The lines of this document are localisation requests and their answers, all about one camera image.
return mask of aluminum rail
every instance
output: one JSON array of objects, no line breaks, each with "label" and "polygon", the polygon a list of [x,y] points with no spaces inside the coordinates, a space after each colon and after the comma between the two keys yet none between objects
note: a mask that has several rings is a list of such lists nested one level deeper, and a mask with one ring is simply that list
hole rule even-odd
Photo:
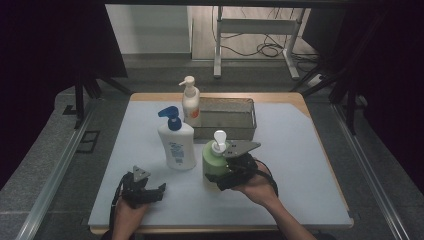
[{"label": "aluminum rail", "polygon": [[72,134],[72,137],[69,140],[65,150],[63,151],[59,162],[52,170],[40,194],[35,200],[35,203],[32,206],[24,224],[22,225],[16,240],[30,240],[35,237],[35,234],[37,233],[37,230],[40,227],[44,216],[46,215],[50,203],[53,200],[56,191],[60,186],[60,183],[62,182],[63,176],[68,169],[69,163],[71,162],[72,157],[77,150],[78,144],[84,135],[85,129],[87,128],[94,115],[93,113],[97,105],[98,103],[96,100],[90,100],[87,103],[86,117],[84,118],[84,121],[81,123],[80,128],[75,130]]},{"label": "aluminum rail", "polygon": [[380,207],[393,236],[397,240],[409,240],[408,233],[402,224],[402,220],[399,217],[393,203],[387,196],[380,181],[377,178],[366,154],[364,153],[361,144],[359,143],[356,136],[352,135],[348,127],[345,124],[345,115],[341,106],[332,104],[332,108],[336,113],[340,127],[348,140],[350,147],[353,150],[356,160],[358,161],[359,167],[361,168],[363,175],[368,182],[368,185]]}]

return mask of black curtain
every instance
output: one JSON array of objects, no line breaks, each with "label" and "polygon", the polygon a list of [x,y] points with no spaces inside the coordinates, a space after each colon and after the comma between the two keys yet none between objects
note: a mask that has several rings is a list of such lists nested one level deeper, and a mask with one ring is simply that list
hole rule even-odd
[{"label": "black curtain", "polygon": [[424,192],[423,3],[390,7],[359,63],[365,117]]},{"label": "black curtain", "polygon": [[76,72],[126,77],[105,6],[60,2],[0,6],[1,187],[45,126],[56,95],[74,85]]}]

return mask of white board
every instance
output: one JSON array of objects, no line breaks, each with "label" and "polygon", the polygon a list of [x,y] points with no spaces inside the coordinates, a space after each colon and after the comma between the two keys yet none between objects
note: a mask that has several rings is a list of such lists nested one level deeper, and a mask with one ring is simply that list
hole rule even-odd
[{"label": "white board", "polygon": [[[268,212],[243,194],[204,187],[203,144],[195,144],[195,168],[178,171],[167,167],[157,133],[167,118],[159,118],[157,113],[171,105],[180,108],[181,104],[129,102],[88,224],[108,226],[115,189],[122,176],[137,165],[151,173],[147,189],[167,184],[163,200],[151,204],[144,226],[275,226]],[[308,227],[352,226],[312,120],[291,104],[255,103],[255,111],[253,141],[262,145],[250,153],[271,169],[289,212]]]}]

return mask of pump nozzle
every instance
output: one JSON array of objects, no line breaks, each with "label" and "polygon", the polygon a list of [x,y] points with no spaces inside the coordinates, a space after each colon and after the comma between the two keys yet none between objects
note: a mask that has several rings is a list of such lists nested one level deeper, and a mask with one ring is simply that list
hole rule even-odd
[{"label": "pump nozzle", "polygon": [[186,89],[184,90],[184,95],[188,98],[192,98],[196,95],[196,88],[194,87],[194,77],[187,76],[184,78],[184,81],[179,85],[186,85]]},{"label": "pump nozzle", "polygon": [[181,82],[179,85],[182,86],[184,84],[186,85],[186,87],[193,87],[194,86],[194,77],[192,77],[192,76],[185,77],[184,81]]},{"label": "pump nozzle", "polygon": [[227,134],[222,130],[218,130],[215,132],[213,137],[215,138],[215,142],[212,143],[213,151],[217,154],[222,154],[227,148],[227,145],[225,143],[225,140],[227,139]]},{"label": "pump nozzle", "polygon": [[158,113],[159,117],[168,117],[168,127],[172,131],[181,129],[181,119],[178,117],[178,108],[175,106],[167,107]]}]

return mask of green soap bottle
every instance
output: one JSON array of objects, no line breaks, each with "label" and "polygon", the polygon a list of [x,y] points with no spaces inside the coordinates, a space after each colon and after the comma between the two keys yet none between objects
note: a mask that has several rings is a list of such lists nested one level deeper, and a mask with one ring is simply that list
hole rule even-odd
[{"label": "green soap bottle", "polygon": [[205,174],[221,176],[229,171],[227,168],[227,161],[222,156],[228,146],[228,143],[225,141],[227,139],[227,134],[222,130],[218,130],[215,132],[214,138],[215,140],[209,141],[203,147],[203,182],[206,187],[219,190],[216,183],[210,182]]}]

